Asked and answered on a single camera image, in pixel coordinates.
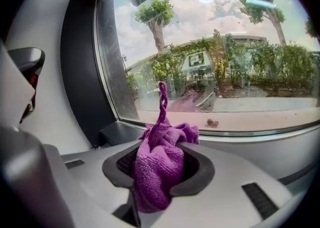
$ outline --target tree trunk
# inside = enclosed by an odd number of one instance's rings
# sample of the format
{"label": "tree trunk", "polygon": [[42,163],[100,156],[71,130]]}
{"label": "tree trunk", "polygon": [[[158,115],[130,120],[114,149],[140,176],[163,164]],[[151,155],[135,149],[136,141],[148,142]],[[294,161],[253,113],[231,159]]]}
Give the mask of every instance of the tree trunk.
{"label": "tree trunk", "polygon": [[268,14],[269,20],[272,22],[272,25],[274,26],[276,33],[278,34],[280,45],[285,46],[286,39],[285,39],[284,32],[282,31],[281,24],[278,21],[276,10],[275,9],[272,9],[272,10],[267,9],[266,13]]}
{"label": "tree trunk", "polygon": [[153,19],[148,22],[148,27],[153,34],[153,39],[155,47],[160,52],[166,45],[164,41],[164,35],[162,33],[162,28],[164,27],[164,19],[161,20],[160,25],[158,25],[158,19]]}

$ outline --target lamp post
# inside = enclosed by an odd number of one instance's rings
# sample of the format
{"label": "lamp post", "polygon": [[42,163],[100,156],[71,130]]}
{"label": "lamp post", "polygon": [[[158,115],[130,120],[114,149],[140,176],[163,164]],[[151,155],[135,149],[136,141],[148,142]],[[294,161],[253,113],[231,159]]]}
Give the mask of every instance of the lamp post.
{"label": "lamp post", "polygon": [[126,65],[125,65],[125,62],[127,61],[126,55],[122,54],[121,55],[121,59],[122,59],[122,63],[123,63],[123,66],[124,66],[124,70],[125,70],[126,76],[128,76],[128,72],[127,72]]}

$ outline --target microfiber cloth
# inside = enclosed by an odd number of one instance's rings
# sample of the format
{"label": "microfiber cloth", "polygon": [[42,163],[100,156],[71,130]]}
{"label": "microfiber cloth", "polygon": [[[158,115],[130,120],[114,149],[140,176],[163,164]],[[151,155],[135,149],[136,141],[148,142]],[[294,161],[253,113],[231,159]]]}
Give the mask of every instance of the microfiber cloth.
{"label": "microfiber cloth", "polygon": [[171,126],[166,117],[167,87],[159,83],[160,115],[153,127],[138,139],[143,139],[133,166],[134,195],[138,211],[152,213],[164,210],[170,202],[170,189],[177,185],[184,170],[184,152],[177,142],[198,144],[199,130],[184,123]]}

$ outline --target window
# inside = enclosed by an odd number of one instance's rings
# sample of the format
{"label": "window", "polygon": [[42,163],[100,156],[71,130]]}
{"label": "window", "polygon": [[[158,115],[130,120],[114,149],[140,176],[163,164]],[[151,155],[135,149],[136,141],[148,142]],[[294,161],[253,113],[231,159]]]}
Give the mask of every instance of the window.
{"label": "window", "polygon": [[320,117],[320,46],[299,0],[98,0],[98,56],[118,118],[253,132]]}

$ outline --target sky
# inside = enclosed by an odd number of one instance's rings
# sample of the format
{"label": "sky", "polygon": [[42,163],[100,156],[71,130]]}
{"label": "sky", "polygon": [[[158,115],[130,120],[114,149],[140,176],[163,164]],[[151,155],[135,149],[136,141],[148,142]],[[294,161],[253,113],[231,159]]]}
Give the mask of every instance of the sky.
{"label": "sky", "polygon": [[[157,53],[154,38],[147,25],[135,21],[135,7],[130,0],[113,0],[115,24],[121,54],[127,56],[126,66]],[[173,5],[173,19],[163,28],[166,45],[179,45],[202,37],[212,37],[214,29],[221,35],[249,35],[266,37],[272,44],[279,38],[271,22],[250,23],[249,17],[240,12],[239,0],[170,0]],[[274,0],[283,11],[281,24],[287,44],[290,40],[306,47],[309,51],[320,51],[316,39],[305,33],[308,14],[299,0]]]}

